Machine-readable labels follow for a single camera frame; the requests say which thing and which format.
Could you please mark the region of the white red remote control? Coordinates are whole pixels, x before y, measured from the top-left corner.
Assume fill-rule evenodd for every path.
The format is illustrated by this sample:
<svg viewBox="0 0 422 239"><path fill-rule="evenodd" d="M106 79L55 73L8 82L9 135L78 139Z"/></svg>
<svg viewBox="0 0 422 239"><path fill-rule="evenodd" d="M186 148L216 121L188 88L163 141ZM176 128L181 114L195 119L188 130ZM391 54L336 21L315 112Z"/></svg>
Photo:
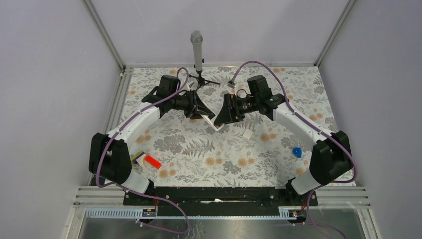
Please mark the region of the white red remote control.
<svg viewBox="0 0 422 239"><path fill-rule="evenodd" d="M214 130L214 131L220 131L224 124L214 125L214 122L209 118L209 116L201 115L201 117L205 120L205 122Z"/></svg>

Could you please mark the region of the white battery cover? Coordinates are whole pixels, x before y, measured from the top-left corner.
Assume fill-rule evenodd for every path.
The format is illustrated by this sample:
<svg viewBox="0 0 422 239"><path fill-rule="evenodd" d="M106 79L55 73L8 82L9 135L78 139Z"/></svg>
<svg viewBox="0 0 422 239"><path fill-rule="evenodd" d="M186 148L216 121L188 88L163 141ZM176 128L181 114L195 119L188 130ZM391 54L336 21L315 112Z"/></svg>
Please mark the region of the white battery cover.
<svg viewBox="0 0 422 239"><path fill-rule="evenodd" d="M245 132L244 132L244 134L243 134L243 137L246 138L246 139L250 139L251 136L252 136L252 134L253 134L253 131L252 130L246 129Z"/></svg>

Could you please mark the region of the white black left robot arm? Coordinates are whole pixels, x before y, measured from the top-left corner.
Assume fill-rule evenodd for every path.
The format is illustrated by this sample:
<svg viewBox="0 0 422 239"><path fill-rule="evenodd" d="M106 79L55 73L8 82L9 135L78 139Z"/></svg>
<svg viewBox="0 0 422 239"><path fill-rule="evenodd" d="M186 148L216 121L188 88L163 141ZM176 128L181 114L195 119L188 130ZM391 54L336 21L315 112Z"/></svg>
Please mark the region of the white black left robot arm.
<svg viewBox="0 0 422 239"><path fill-rule="evenodd" d="M146 95L138 109L123 123L106 134L96 133L91 141L88 169L122 187L135 191L144 205L154 200L150 181L132 168L129 150L150 125L170 110L183 111L185 117L212 119L214 113L201 101L196 90L186 90L181 81L163 75L158 86Z"/></svg>

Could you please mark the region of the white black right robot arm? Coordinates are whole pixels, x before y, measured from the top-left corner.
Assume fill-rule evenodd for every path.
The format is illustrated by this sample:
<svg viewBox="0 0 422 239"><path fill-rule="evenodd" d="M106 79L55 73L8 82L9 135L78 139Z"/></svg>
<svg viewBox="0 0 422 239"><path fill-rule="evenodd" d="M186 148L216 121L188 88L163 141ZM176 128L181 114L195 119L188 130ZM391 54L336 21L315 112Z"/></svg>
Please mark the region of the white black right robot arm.
<svg viewBox="0 0 422 239"><path fill-rule="evenodd" d="M288 203L298 205L305 199L305 193L333 182L353 168L349 140L344 132L329 132L312 124L282 94L274 95L264 76L251 77L247 83L250 93L244 98L236 94L223 96L223 105L214 124L239 122L245 118L245 114L259 112L286 127L311 148L308 170L286 184Z"/></svg>

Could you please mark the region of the black tripod mic stand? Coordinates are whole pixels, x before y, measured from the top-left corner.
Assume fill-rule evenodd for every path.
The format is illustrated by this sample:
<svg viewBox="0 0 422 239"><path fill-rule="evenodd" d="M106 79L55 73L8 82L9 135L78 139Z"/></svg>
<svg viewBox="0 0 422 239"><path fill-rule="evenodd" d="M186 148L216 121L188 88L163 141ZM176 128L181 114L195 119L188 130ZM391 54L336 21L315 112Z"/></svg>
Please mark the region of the black tripod mic stand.
<svg viewBox="0 0 422 239"><path fill-rule="evenodd" d="M196 90L199 90L201 87L204 87L206 85L209 84L215 84L215 85L220 85L220 83L215 82L215 81L210 81L210 80L206 80L203 76L202 76L202 70L200 71L196 71L197 72L197 76L191 75L189 74L190 78L194 78L197 81L197 88Z"/></svg>

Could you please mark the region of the floral table mat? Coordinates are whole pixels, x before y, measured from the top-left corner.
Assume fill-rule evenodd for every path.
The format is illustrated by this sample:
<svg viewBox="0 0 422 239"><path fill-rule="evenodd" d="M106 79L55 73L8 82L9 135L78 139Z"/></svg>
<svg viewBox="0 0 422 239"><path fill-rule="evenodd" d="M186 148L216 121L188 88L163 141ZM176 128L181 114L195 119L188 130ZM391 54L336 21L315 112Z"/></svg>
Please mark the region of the floral table mat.
<svg viewBox="0 0 422 239"><path fill-rule="evenodd" d="M247 79L263 75L274 94L286 92L291 105L314 123L331 132L338 130L317 67L207 67L205 79L220 83L198 90L200 99L218 114L227 93L242 97L249 92ZM233 80L232 89L227 82ZM253 131L250 139L243 137ZM302 157L292 154L302 149ZM188 119L182 111L169 111L149 126L130 148L130 155L146 152L162 166L146 161L134 170L156 186L188 187L272 187L306 172L311 148L283 125L258 112L246 114L241 122L214 131L203 119Z"/></svg>

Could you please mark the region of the red block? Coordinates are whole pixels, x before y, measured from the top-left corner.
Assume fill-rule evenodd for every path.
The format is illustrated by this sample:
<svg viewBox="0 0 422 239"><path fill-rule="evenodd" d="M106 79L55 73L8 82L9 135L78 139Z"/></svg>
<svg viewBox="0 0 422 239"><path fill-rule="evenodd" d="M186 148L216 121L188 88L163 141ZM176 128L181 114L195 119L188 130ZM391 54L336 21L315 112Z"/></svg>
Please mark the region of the red block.
<svg viewBox="0 0 422 239"><path fill-rule="evenodd" d="M155 167L156 169L160 169L162 166L162 164L159 161L157 161L155 158L153 158L150 155L145 156L144 160L150 165L152 165L153 167Z"/></svg>

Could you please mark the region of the grey microphone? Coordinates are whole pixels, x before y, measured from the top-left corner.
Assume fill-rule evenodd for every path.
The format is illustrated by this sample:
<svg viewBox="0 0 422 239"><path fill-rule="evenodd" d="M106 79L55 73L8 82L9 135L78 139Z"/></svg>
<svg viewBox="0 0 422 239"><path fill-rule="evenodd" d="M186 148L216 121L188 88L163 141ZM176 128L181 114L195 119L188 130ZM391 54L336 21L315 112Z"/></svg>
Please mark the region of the grey microphone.
<svg viewBox="0 0 422 239"><path fill-rule="evenodd" d="M198 74L203 70L203 58L202 58L202 43L203 36L199 30L194 30L191 33L190 41L193 46L194 53L194 68Z"/></svg>

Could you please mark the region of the white block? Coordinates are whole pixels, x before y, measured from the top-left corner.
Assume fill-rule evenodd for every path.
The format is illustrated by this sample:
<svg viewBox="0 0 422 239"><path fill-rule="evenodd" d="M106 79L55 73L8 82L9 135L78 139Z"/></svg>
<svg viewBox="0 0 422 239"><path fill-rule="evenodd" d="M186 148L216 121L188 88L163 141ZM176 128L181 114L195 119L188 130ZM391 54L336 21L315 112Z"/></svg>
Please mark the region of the white block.
<svg viewBox="0 0 422 239"><path fill-rule="evenodd" d="M136 164L139 167L144 167L144 159L147 155L144 154L139 160L138 160L138 164Z"/></svg>

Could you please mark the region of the blue plastic piece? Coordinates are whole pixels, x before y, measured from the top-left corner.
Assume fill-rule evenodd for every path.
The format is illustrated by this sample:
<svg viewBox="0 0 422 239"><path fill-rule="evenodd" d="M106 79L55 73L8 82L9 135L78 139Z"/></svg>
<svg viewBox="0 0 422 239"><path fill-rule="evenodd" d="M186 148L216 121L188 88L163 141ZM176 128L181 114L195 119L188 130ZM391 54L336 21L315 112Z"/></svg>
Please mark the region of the blue plastic piece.
<svg viewBox="0 0 422 239"><path fill-rule="evenodd" d="M301 158L302 157L302 149L300 147L294 147L292 149L292 154L297 157L297 158Z"/></svg>

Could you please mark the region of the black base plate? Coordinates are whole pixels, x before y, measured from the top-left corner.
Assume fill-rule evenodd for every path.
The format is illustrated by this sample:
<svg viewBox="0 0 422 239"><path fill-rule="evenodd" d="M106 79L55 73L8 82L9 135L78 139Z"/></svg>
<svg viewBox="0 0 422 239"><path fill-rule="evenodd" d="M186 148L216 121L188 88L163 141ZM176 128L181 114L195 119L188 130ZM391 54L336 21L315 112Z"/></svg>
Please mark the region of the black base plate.
<svg viewBox="0 0 422 239"><path fill-rule="evenodd" d="M302 209L307 205L318 205L315 193L308 200L307 195L295 196L284 187L152 187L147 189L145 194L145 197L141 197L128 192L124 196L123 204L151 206L170 212L178 210L162 200L167 199L177 204L186 214L194 215L212 211L217 215L227 212L245 215L251 211L263 212L267 208Z"/></svg>

